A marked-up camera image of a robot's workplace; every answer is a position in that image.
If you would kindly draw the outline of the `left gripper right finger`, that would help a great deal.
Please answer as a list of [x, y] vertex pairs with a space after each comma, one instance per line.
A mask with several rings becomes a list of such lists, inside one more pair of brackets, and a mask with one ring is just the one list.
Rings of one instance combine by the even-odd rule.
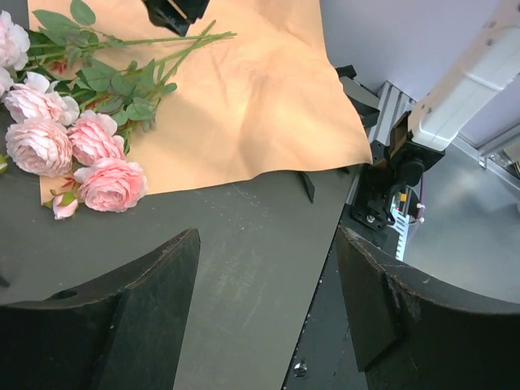
[[447, 284], [338, 227], [357, 368], [370, 389], [517, 389], [519, 305]]

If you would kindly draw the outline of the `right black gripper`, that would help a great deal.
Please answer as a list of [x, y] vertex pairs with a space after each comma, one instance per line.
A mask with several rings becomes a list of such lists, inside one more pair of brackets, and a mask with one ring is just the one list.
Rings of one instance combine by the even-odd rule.
[[149, 21], [178, 36], [185, 36], [189, 27], [201, 19], [209, 0], [143, 0]]

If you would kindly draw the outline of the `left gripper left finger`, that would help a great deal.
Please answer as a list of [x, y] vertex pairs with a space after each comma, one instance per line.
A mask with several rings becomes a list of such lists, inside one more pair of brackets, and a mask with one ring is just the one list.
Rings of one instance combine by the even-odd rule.
[[43, 301], [3, 305], [2, 388], [171, 390], [200, 247], [190, 228]]

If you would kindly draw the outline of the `green orange wrapping paper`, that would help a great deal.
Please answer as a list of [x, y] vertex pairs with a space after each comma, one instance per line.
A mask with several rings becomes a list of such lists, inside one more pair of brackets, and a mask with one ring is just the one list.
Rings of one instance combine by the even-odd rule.
[[327, 59], [316, 1], [213, 1], [191, 35], [232, 32], [194, 50], [137, 130], [125, 162], [76, 173], [81, 197], [106, 210], [145, 194], [250, 180], [269, 171], [368, 163], [362, 122]]

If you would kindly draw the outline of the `pink flower bunch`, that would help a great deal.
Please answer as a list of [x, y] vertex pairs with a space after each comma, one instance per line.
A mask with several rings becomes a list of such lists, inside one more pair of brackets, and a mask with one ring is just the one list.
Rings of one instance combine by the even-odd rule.
[[57, 220], [71, 218], [80, 205], [123, 213], [148, 191], [144, 169], [128, 160], [132, 133], [154, 127], [159, 104], [176, 91], [171, 78], [180, 64], [228, 33], [170, 31], [172, 41], [187, 46], [145, 65], [116, 68], [95, 54], [134, 40], [99, 30], [86, 2], [71, 2], [67, 14], [38, 9], [33, 15], [37, 30], [1, 14], [1, 103], [12, 120], [1, 167], [61, 179], [45, 202]]

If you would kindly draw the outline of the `black gold-lettered ribbon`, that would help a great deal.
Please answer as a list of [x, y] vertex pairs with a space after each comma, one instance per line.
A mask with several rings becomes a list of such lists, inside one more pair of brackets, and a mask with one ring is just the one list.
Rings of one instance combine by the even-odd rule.
[[357, 75], [353, 65], [337, 67], [336, 73], [343, 85], [344, 93], [361, 118], [365, 129], [374, 127], [379, 119], [379, 98], [367, 87], [355, 80]]

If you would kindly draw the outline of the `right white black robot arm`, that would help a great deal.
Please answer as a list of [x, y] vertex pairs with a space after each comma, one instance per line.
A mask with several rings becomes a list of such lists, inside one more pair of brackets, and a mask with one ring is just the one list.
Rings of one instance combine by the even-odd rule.
[[167, 191], [250, 180], [272, 171], [367, 164], [362, 218], [389, 222], [394, 193], [417, 184], [462, 128], [519, 72], [519, 4], [501, 1], [374, 159], [362, 121], [328, 62], [316, 1], [161, 1], [156, 24], [180, 35], [217, 19], [236, 36], [199, 50], [159, 107], [154, 141], [139, 148], [163, 168]]

